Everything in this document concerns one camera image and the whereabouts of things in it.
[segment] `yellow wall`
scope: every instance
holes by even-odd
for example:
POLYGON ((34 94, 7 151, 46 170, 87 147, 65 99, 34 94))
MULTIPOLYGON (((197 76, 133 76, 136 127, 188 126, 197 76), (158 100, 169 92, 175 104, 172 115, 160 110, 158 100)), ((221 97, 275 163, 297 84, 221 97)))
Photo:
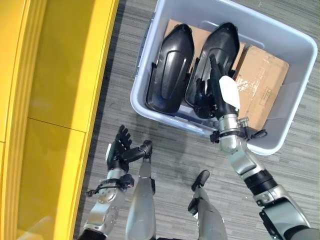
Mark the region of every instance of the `yellow wall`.
POLYGON ((72 239, 117 7, 0 1, 1 240, 72 239))

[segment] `cardboard box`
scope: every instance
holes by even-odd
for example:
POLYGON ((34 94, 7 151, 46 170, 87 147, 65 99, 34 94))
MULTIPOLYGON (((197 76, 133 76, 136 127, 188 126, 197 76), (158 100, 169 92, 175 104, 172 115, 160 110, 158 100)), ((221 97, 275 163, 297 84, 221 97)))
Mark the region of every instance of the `cardboard box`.
POLYGON ((247 116, 250 128, 260 130, 286 77, 289 64, 250 46, 241 56, 235 81, 240 95, 239 118, 247 116))
MULTIPOLYGON (((168 24, 166 26, 164 37, 166 37, 172 31, 172 29, 174 29, 174 27, 179 24, 182 24, 182 22, 169 19, 168 24)), ((193 43, 194 43, 194 55, 193 55, 193 59, 191 62, 191 67, 189 69, 189 72, 191 72, 193 66, 195 65, 196 59, 200 57, 202 47, 204 46, 208 36, 212 32, 203 30, 203 29, 195 27, 195 26, 189 25, 189 27, 192 30, 192 38, 193 38, 193 43)), ((233 63, 233 66, 232 66, 233 70, 236 70, 237 64, 239 62, 239 59, 242 55, 244 48, 245 48, 245 43, 240 42, 239 52, 238 52, 238 55, 236 56, 236 59, 233 63)))

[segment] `gray plastic bin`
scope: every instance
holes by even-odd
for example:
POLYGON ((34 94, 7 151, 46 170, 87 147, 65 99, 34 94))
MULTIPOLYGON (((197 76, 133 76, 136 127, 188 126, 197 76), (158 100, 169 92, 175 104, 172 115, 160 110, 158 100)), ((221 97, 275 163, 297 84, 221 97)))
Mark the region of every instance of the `gray plastic bin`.
POLYGON ((170 116, 148 109, 145 103, 152 62, 158 56, 169 19, 207 31, 213 31, 224 22, 232 22, 238 27, 240 41, 265 49, 289 63, 289 71, 264 125, 268 135, 248 142, 248 147, 259 155, 278 151, 316 60, 315 41, 290 26, 229 0, 158 0, 137 61, 131 105, 146 118, 204 136, 209 136, 215 129, 215 121, 197 118, 187 106, 182 105, 175 116, 170 116))

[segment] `white robotic hand cover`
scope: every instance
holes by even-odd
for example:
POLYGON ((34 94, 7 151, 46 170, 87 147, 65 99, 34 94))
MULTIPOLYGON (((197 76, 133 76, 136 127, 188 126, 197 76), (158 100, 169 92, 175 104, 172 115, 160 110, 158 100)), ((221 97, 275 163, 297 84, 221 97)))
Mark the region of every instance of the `white robotic hand cover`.
POLYGON ((223 76, 219 80, 221 95, 223 100, 234 106, 238 110, 240 109, 240 96, 238 91, 238 86, 235 80, 229 76, 223 76))

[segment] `gray carpet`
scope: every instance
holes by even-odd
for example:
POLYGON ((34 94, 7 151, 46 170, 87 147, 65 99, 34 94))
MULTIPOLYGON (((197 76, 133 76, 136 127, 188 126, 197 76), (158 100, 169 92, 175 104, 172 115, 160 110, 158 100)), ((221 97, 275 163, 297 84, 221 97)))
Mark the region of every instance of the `gray carpet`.
MULTIPOLYGON (((319 42, 319 0, 237 0, 313 37, 319 42)), ((152 172, 157 237, 198 239, 196 220, 188 213, 190 185, 203 169, 211 172, 206 191, 224 218, 230 240, 269 240, 259 218, 259 207, 236 175, 218 145, 137 115, 130 105, 136 57, 152 16, 155 0, 120 0, 105 68, 94 133, 82 188, 74 236, 88 217, 96 199, 85 198, 106 177, 107 144, 120 124, 128 127, 133 145, 151 139, 154 144, 152 172)), ((319 228, 319 56, 283 147, 260 157, 276 181, 302 207, 313 227, 319 228)), ((141 162, 130 165, 136 178, 141 162)), ((124 239, 130 201, 129 189, 110 239, 124 239)))

